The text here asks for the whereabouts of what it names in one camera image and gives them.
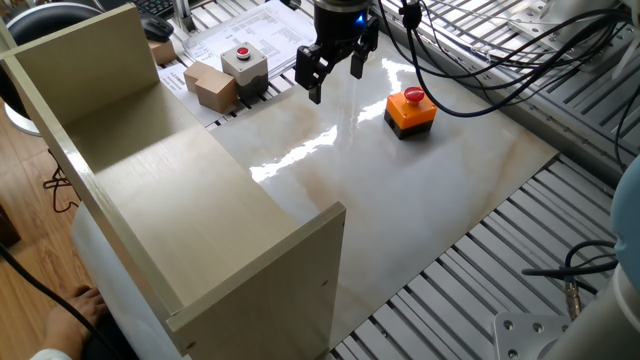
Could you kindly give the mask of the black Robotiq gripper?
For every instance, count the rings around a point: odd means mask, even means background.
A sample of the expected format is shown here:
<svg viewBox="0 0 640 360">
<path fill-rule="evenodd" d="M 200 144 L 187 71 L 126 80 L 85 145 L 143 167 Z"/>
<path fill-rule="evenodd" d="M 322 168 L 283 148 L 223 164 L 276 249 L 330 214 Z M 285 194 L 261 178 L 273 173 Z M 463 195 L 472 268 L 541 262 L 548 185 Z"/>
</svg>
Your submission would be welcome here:
<svg viewBox="0 0 640 360">
<path fill-rule="evenodd" d="M 351 75 L 362 78 L 364 64 L 379 39 L 379 19 L 368 19 L 370 5 L 369 0 L 314 1 L 317 38 L 314 45 L 298 48 L 295 66 L 295 80 L 313 103 L 321 103 L 324 79 L 340 58 L 352 52 Z"/>
</svg>

